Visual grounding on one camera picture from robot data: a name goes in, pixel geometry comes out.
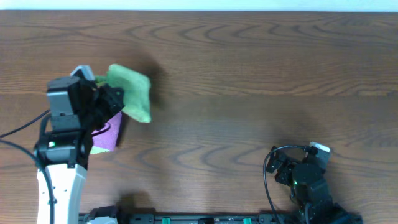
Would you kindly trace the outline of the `green microfiber cloth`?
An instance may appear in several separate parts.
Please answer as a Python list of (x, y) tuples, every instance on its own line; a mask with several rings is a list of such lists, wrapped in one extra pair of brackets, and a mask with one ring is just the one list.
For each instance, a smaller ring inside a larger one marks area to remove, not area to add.
[(105, 76), (95, 75), (95, 83), (124, 91), (122, 112), (140, 123), (150, 123), (150, 79), (118, 64), (109, 66)]

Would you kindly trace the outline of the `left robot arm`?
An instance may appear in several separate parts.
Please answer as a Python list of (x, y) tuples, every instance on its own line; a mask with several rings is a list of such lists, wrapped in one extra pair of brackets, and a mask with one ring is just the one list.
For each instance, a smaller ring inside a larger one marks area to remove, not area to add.
[(97, 86), (78, 76), (48, 82), (50, 114), (41, 121), (34, 147), (39, 161), (38, 223), (78, 223), (91, 134), (124, 108), (123, 96), (122, 88)]

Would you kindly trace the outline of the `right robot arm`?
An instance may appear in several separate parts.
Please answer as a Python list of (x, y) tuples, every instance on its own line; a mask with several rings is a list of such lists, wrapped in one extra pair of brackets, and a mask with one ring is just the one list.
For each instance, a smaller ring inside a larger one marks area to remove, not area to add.
[[(330, 148), (317, 142), (307, 146), (272, 147), (263, 162), (264, 187), (272, 210), (271, 223), (362, 223), (360, 215), (335, 203), (324, 178)], [(276, 212), (267, 186), (267, 173), (290, 187), (290, 199), (298, 210), (288, 215)]]

